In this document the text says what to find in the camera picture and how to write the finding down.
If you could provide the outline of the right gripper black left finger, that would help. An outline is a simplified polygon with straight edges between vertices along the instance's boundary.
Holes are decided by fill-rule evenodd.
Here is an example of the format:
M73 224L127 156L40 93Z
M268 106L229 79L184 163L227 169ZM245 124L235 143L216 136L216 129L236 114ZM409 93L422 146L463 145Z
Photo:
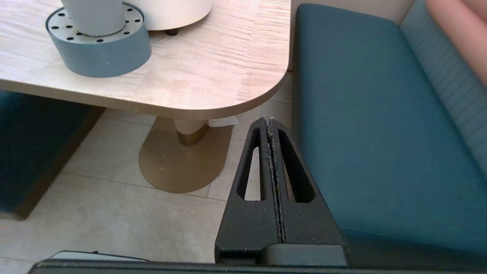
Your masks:
M259 201L247 201L248 179L254 149L259 150ZM259 118L251 124L227 199L215 241L216 263L257 264L261 252L282 239L278 200L268 142L268 122Z

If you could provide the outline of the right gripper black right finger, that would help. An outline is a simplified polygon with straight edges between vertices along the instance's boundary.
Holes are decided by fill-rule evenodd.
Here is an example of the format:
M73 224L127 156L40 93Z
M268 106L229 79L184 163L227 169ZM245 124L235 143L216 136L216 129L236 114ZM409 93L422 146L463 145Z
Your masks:
M263 249L263 262L280 266L348 266L348 248L315 180L286 126L268 123L277 244Z

